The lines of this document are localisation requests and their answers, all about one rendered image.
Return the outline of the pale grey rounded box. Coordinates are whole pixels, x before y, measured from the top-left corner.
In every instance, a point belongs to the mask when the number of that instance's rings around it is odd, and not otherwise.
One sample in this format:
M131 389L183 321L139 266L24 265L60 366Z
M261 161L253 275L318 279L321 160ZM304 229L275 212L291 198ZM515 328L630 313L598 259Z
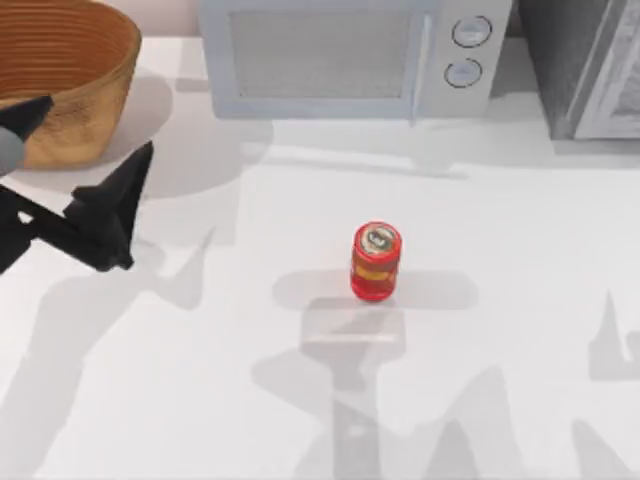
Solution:
M21 168L25 158L25 144L14 132L0 127L0 178Z

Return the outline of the pale microwave oven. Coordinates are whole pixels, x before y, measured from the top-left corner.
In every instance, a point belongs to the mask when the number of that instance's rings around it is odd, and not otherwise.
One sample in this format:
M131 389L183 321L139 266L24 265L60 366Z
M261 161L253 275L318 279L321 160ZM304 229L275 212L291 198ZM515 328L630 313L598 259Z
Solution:
M481 115L489 101L497 63L509 23L513 0L430 0L435 13L418 121L431 118L470 118ZM492 23L490 38L477 48L461 48L452 40L458 20L484 16ZM446 67L464 58L477 60L483 76L475 85L455 89L444 80Z

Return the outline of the round microwave knob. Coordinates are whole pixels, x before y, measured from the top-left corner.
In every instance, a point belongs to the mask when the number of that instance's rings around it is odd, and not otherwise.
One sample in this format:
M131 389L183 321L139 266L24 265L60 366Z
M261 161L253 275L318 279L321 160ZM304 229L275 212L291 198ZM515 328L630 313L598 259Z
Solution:
M472 58L452 62L444 71L444 80L455 89L469 88L478 83L482 76L482 65Z
M452 28L452 40L461 48L477 48L492 34L492 23L484 16L458 20Z

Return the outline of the grey cabinet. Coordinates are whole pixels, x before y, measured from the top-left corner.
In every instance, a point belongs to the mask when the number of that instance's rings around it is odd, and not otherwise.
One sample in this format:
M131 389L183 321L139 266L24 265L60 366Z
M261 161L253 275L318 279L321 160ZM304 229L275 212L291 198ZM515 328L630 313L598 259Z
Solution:
M551 137L640 140L640 0L519 0Z

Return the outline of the woven wooden basket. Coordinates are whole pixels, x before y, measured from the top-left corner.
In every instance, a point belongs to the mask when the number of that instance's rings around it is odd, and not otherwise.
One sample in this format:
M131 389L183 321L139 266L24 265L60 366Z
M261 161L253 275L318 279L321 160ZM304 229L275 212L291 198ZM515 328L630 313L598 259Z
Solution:
M26 143L30 170L69 169L106 152L127 101L142 34L97 0L0 0L0 107L54 106Z

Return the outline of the red can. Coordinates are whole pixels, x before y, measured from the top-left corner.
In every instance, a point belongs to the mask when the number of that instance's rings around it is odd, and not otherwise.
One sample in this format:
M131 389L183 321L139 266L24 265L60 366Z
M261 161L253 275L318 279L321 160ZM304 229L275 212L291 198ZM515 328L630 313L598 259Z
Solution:
M350 285L360 300L381 302L394 293L402 246L402 236L386 222L371 221L356 231Z

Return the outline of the pale microwave door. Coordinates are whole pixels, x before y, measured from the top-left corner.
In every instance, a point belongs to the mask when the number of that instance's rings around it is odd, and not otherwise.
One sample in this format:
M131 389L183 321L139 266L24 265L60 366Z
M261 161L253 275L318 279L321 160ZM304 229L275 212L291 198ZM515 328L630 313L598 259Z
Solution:
M199 0L225 119L409 119L430 0Z

